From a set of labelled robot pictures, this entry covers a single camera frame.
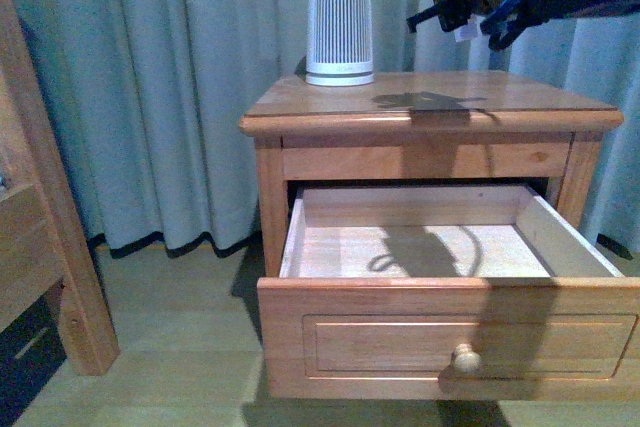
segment cylindrical device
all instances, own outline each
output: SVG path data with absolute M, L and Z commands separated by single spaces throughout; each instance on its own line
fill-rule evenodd
M 307 82 L 373 82 L 371 0 L 309 0 Z

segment floor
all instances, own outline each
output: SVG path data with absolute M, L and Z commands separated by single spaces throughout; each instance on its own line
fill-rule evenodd
M 169 259 L 148 247 L 98 252 L 122 354 L 104 377 L 65 363 L 17 427 L 36 426 L 640 426 L 639 403 L 278 400 L 265 387 L 255 243 Z M 628 275 L 633 262 L 616 261 Z

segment curtain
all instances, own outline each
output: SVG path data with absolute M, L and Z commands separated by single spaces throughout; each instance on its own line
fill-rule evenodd
M 256 228 L 250 139 L 237 122 L 306 51 L 307 0 L 16 0 L 88 236 L 112 248 L 210 232 L 224 249 Z M 582 230 L 640 250 L 640 16 L 554 21 L 505 53 L 456 43 L 431 0 L 373 0 L 377 71 L 503 69 L 613 103 Z

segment wooden furniture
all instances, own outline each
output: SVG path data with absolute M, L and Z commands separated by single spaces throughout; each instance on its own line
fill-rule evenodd
M 503 72 L 278 81 L 240 122 L 256 145 L 272 394 L 640 397 L 640 281 L 570 225 L 621 121 Z M 542 179 L 547 201 L 506 178 Z
M 78 374 L 118 344 L 11 0 L 0 0 L 0 330 L 41 295 Z

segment drawer knob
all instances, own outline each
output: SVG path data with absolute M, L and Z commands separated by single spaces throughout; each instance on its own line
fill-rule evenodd
M 482 359 L 470 344 L 460 344 L 453 351 L 453 368 L 463 374 L 473 374 L 480 370 Z

